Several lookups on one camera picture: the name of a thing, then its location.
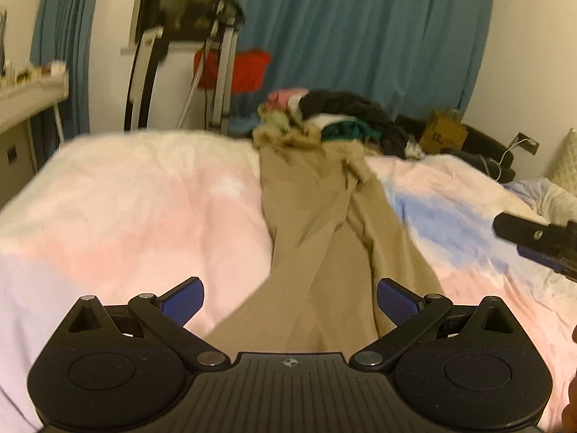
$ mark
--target crosshair logo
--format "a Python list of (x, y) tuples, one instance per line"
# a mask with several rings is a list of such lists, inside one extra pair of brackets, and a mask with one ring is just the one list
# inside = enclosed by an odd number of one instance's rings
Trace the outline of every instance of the crosshair logo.
[(298, 365), (299, 361), (295, 360), (294, 358), (287, 358), (285, 360), (283, 360), (283, 364), (287, 367), (287, 368), (293, 368), (296, 365)]

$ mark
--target metal screw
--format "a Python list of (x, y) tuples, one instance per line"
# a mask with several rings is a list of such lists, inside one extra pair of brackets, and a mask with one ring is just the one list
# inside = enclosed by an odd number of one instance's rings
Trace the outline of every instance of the metal screw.
[(220, 351), (209, 350), (198, 355), (196, 361), (204, 366), (218, 366), (226, 361), (226, 356)]
[(376, 366), (383, 361), (383, 356), (376, 351), (361, 351), (355, 355), (355, 361), (363, 366)]

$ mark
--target desk leg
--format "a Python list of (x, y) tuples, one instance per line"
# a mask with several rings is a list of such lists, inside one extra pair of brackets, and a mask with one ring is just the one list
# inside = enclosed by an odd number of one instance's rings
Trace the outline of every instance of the desk leg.
[(34, 165), (34, 171), (38, 172), (38, 160), (36, 159), (36, 150), (34, 149), (34, 138), (32, 137), (32, 124), (30, 119), (26, 121), (26, 127), (28, 128), (28, 143), (30, 144), (30, 154), (32, 155), (32, 164)]
[(58, 109), (58, 104), (54, 104), (54, 119), (56, 120), (56, 128), (58, 130), (58, 139), (60, 140), (60, 146), (64, 145), (64, 131), (62, 129), (62, 119), (60, 118), (60, 109)]

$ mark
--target blue patch on blanket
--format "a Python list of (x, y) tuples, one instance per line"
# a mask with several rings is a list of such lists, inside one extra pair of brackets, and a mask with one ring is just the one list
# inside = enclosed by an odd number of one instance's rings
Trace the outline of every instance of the blue patch on blanket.
[(422, 197), (397, 192), (390, 183), (384, 186), (387, 198), (401, 221), (420, 238), (446, 250), (454, 267), (490, 262), (499, 273), (505, 273), (509, 268), (509, 259), (503, 251), (510, 255), (510, 246), (494, 236), (492, 220), (477, 212), (471, 204), (440, 196)]

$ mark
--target black wall socket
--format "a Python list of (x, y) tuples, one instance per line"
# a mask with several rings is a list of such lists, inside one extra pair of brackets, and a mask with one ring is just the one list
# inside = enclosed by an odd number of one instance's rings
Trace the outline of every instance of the black wall socket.
[(519, 145), (518, 145), (519, 147), (528, 151), (533, 156), (535, 156), (537, 154), (537, 149), (539, 148), (539, 142), (537, 140), (525, 135), (524, 133), (519, 132), (517, 134), (517, 136), (515, 137), (515, 139), (513, 140), (513, 143), (511, 145), (514, 145), (515, 143), (517, 143), (519, 141), (523, 141), (523, 143), (519, 143)]

